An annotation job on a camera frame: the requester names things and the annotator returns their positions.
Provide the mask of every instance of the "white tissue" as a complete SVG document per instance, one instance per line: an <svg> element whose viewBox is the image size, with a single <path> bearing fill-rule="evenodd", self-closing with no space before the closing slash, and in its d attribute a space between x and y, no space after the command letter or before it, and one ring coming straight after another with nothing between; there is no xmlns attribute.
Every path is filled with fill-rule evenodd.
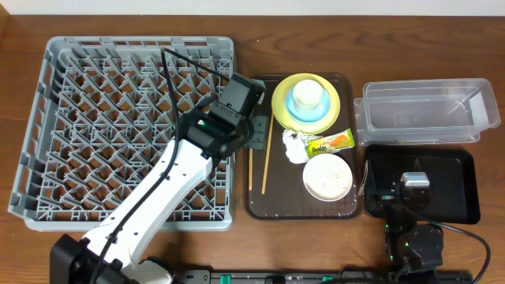
<svg viewBox="0 0 505 284"><path fill-rule="evenodd" d="M294 132L293 130L284 130L282 133L282 142L286 145L286 156L290 162L299 164L310 160L306 148L310 140L319 139L321 136L309 135L303 132Z"/></svg>

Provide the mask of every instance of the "black container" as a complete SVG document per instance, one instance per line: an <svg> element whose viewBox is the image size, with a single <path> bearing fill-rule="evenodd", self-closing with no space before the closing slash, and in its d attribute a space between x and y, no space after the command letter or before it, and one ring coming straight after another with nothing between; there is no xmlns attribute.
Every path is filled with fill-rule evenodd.
<svg viewBox="0 0 505 284"><path fill-rule="evenodd" d="M477 224L481 219L477 179L472 155L464 150L412 148L371 145L365 152L368 173L373 181L365 182L365 207L373 217L383 218L367 187L389 189L399 185L405 172L424 171L433 189L431 203L418 213L439 222Z"/></svg>
<svg viewBox="0 0 505 284"><path fill-rule="evenodd" d="M351 129L356 137L354 126L353 92L350 82L340 74L321 75L337 90L340 98L340 113L337 121L321 136L329 136ZM266 86L264 102L255 109L255 114L263 114L271 120L271 96L277 85L286 75L262 76ZM305 164L295 165L286 157L286 146L282 142L284 128L273 119L271 150L268 163L265 194L262 194L264 168L267 148L252 151L252 166L249 168L249 189L245 191L245 210L260 220L294 219L350 219L359 214L357 186L361 180L357 147L336 153L344 159L353 172L353 186L341 200L325 202L312 196L305 188L302 173Z"/></svg>

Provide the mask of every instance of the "dish rack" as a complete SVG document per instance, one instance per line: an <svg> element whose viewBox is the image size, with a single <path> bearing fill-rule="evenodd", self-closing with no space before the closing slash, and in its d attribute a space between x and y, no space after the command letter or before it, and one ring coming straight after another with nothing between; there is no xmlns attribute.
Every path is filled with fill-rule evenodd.
<svg viewBox="0 0 505 284"><path fill-rule="evenodd" d="M226 37L55 37L47 44L9 204L40 231L85 231L104 220L156 164L174 129L160 49L227 77ZM177 115L226 82L167 57ZM177 206L163 229L226 230L234 156Z"/></svg>

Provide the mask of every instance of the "tray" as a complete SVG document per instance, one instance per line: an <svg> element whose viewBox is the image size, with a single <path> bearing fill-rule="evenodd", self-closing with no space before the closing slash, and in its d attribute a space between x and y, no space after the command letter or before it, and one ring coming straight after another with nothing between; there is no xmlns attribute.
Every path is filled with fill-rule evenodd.
<svg viewBox="0 0 505 284"><path fill-rule="evenodd" d="M369 161L368 171L372 170L373 183L378 189L398 185L403 173L416 171L414 164L417 159L434 192L431 203L419 211L424 217L460 224L477 224L481 219L475 167L469 152L371 145L366 149L365 158ZM374 198L366 196L369 182L367 178L364 185L366 210L373 217L383 218Z"/></svg>
<svg viewBox="0 0 505 284"><path fill-rule="evenodd" d="M320 75L329 80L340 96L340 114L335 124L320 135L328 136L345 129L354 130L353 93L349 81L340 74ZM255 110L255 114L264 114L271 119L271 95L281 80L288 76L272 75L257 79L265 83L267 93L264 103ZM295 165L286 157L286 148L282 143L284 128L273 119L271 150L268 162L267 181L262 194L265 159L267 148L252 151L249 154L249 190L245 191L245 209L254 218L260 220L278 219L350 219L359 213L357 202L357 181L361 174L357 147L338 153L350 165L353 171L353 186L344 198L335 202L324 202L310 195L302 182L305 164Z"/></svg>
<svg viewBox="0 0 505 284"><path fill-rule="evenodd" d="M44 54L9 212L34 230L85 231L140 183L172 135L162 76L168 47L230 77L226 37L56 37ZM168 57L178 115L225 85ZM164 229L225 230L231 222L234 157L182 201Z"/></svg>

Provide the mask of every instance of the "white wall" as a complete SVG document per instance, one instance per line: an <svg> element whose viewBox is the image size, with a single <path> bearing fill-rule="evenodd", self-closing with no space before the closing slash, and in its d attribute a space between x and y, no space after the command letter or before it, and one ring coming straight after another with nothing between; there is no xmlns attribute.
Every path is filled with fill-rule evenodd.
<svg viewBox="0 0 505 284"><path fill-rule="evenodd" d="M505 0L0 0L11 14L505 16Z"/></svg>

